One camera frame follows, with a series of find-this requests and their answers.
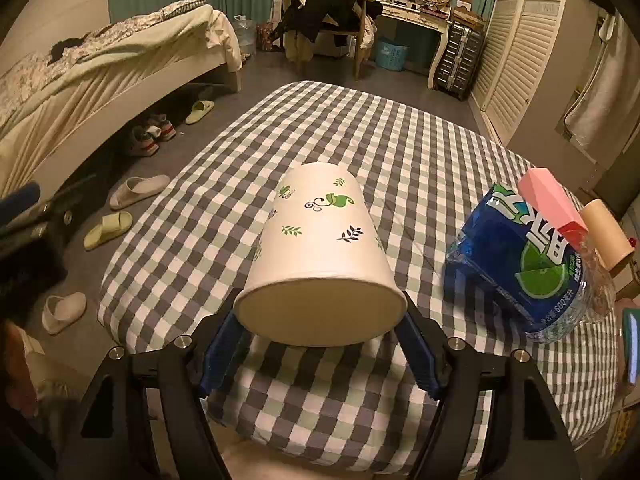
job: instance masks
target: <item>pink eraser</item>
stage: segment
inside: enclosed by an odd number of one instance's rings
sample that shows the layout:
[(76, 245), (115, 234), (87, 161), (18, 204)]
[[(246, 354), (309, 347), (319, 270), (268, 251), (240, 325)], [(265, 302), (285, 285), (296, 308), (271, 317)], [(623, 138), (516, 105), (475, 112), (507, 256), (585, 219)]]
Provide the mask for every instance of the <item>pink eraser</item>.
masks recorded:
[(518, 181), (518, 192), (559, 232), (588, 231), (580, 213), (564, 192), (564, 188), (547, 168), (528, 170)]

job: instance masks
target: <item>chair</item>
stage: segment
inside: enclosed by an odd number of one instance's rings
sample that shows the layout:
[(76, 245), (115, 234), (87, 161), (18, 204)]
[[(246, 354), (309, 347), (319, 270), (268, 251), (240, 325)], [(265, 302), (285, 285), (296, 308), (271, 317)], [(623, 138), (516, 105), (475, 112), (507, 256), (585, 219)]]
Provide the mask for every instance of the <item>chair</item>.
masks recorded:
[[(362, 49), (360, 45), (362, 44), (362, 38), (364, 37), (364, 25), (367, 15), (367, 0), (356, 0), (360, 2), (360, 7), (362, 8), (362, 13), (360, 15), (360, 27), (358, 30), (335, 30), (332, 28), (321, 28), (320, 32), (328, 32), (329, 34), (333, 34), (334, 36), (355, 36), (356, 38), (356, 48), (355, 53), (353, 55), (353, 78), (357, 81), (360, 77), (360, 64), (362, 63)], [(296, 57), (296, 71), (298, 74), (302, 74), (302, 63), (303, 61), (300, 59), (300, 51), (298, 51), (298, 56)]]

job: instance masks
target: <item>blue label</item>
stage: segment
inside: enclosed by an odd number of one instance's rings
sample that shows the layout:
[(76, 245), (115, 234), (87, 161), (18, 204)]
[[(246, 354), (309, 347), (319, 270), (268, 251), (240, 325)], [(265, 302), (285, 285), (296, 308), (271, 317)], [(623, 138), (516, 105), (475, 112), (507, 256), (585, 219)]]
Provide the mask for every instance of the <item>blue label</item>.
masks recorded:
[(449, 257), (493, 283), (524, 316), (527, 332), (538, 332), (558, 319), (583, 279), (580, 255), (502, 184), (494, 184), (473, 210)]

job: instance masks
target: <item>blue basket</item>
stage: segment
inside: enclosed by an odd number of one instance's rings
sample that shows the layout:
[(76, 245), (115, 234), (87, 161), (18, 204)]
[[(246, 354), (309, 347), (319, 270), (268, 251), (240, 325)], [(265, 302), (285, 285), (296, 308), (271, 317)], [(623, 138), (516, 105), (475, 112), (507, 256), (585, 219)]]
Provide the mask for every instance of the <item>blue basket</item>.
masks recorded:
[(376, 64), (387, 70), (400, 72), (404, 67), (409, 47), (386, 39), (379, 39), (376, 45)]

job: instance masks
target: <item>blue gripper pad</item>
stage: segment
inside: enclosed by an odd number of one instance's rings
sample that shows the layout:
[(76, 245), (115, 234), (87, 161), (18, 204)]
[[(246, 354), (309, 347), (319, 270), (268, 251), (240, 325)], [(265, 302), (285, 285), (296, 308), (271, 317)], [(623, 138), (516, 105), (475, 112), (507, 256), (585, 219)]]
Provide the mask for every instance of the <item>blue gripper pad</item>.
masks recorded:
[(233, 312), (226, 315), (218, 333), (211, 341), (204, 357), (202, 380), (200, 381), (200, 397), (205, 398), (212, 390), (222, 386), (226, 370), (236, 353), (244, 327)]
[(394, 330), (418, 388), (426, 391), (431, 399), (440, 400), (443, 389), (436, 380), (435, 359), (408, 312)]

